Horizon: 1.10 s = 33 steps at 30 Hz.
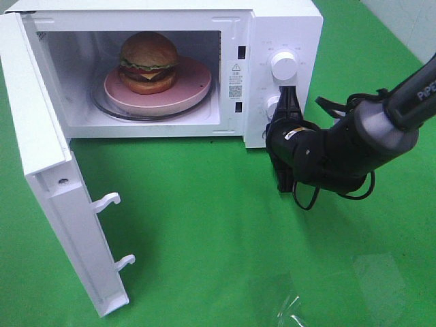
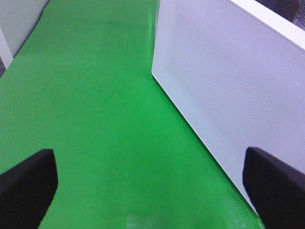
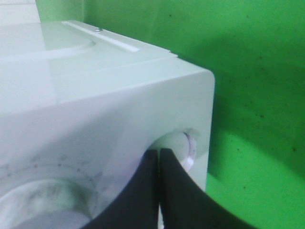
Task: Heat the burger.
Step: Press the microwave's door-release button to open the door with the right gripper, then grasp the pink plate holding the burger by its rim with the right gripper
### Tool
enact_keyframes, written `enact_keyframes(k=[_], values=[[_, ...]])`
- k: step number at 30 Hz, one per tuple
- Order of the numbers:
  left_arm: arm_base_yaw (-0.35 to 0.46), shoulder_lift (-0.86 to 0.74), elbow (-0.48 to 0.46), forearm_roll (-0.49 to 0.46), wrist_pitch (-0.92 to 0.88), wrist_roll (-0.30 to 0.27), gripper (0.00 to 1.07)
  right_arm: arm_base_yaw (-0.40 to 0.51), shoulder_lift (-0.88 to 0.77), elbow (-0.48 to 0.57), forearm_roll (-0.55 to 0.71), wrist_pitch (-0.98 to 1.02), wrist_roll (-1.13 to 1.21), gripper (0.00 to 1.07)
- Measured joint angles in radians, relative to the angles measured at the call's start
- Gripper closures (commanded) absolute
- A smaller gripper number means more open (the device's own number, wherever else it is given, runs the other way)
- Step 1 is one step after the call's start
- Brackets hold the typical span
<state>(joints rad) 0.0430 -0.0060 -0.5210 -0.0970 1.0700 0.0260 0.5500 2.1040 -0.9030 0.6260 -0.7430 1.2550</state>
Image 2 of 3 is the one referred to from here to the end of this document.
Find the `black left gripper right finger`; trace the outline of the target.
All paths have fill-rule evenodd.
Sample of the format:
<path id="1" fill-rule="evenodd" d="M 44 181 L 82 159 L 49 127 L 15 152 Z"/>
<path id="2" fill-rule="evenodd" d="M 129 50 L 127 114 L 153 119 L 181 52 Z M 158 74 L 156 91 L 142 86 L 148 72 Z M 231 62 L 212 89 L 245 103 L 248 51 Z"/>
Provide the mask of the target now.
<path id="1" fill-rule="evenodd" d="M 305 175 L 270 153 L 248 147 L 243 186 L 267 229 L 305 227 Z"/>

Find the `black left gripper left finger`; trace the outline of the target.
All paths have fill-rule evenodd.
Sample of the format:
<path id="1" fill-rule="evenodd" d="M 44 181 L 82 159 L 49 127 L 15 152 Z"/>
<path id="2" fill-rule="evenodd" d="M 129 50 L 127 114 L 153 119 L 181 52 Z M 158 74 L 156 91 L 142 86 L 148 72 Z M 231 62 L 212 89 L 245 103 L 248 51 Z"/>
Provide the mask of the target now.
<path id="1" fill-rule="evenodd" d="M 42 149 L 0 176 L 0 227 L 37 229 L 58 188 L 52 149 Z"/>

